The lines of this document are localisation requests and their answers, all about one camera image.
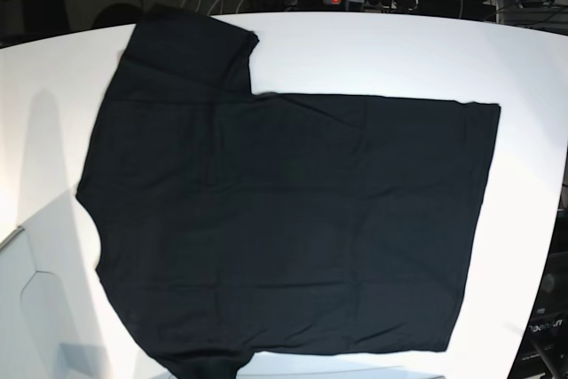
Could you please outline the black T-shirt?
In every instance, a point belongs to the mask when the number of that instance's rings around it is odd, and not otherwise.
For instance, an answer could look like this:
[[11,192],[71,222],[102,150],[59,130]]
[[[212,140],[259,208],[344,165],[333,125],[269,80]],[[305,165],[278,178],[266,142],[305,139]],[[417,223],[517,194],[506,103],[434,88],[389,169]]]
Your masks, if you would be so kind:
[[165,6],[136,25],[76,192],[110,304],[179,378],[261,351],[444,351],[500,107],[255,95],[257,42]]

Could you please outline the black power strip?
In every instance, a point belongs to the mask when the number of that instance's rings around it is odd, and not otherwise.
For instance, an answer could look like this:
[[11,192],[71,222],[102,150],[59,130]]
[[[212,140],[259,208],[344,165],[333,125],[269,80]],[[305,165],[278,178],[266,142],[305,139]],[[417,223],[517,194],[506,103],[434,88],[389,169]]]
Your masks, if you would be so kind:
[[291,6],[298,11],[330,12],[371,12],[371,13],[414,13],[418,11],[419,0],[296,0]]

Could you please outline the black equipment box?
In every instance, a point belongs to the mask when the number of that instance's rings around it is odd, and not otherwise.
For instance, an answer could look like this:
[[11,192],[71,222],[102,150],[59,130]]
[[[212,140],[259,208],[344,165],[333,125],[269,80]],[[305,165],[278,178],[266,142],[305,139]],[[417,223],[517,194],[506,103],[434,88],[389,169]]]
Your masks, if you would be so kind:
[[510,378],[567,376],[567,253],[548,256]]

